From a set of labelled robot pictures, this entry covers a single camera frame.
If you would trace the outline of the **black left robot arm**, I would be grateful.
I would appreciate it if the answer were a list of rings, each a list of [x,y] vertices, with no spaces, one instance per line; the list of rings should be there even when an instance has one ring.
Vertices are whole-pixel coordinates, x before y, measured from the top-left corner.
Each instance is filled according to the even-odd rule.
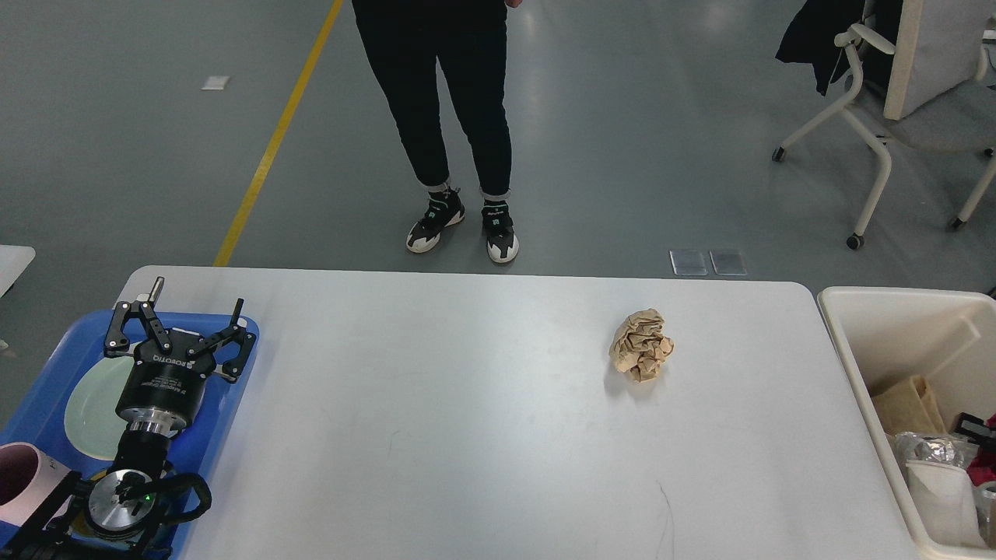
[[[159,316],[163,284],[75,323],[3,429],[4,559],[167,559],[210,510],[258,326]]]

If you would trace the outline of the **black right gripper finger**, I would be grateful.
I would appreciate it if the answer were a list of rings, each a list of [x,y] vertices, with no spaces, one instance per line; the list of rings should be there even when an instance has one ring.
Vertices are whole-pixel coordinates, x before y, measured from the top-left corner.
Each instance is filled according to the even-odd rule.
[[[989,428],[982,418],[974,417],[968,412],[961,412],[957,415],[954,423],[954,433],[964,436],[968,442],[974,444],[994,444],[995,432]]]

